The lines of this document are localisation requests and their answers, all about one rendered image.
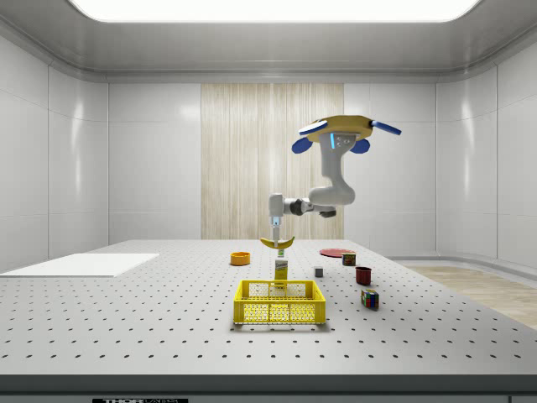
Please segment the yellow basket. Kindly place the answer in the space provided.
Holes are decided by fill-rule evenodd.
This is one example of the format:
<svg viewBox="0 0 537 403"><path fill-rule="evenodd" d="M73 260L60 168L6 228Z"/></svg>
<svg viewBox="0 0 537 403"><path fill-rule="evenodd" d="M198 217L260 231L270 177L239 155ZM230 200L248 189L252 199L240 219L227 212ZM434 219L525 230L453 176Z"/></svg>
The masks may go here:
<svg viewBox="0 0 537 403"><path fill-rule="evenodd" d="M325 323L326 299L313 280L241 280L235 323Z"/></svg>

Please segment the white board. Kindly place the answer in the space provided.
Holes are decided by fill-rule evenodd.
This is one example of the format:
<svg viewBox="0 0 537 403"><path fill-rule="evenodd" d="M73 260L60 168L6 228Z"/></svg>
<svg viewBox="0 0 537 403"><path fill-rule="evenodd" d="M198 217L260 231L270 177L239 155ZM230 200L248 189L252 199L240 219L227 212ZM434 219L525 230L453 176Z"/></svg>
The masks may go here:
<svg viewBox="0 0 537 403"><path fill-rule="evenodd" d="M159 254L72 254L1 273L0 277L116 277Z"/></svg>

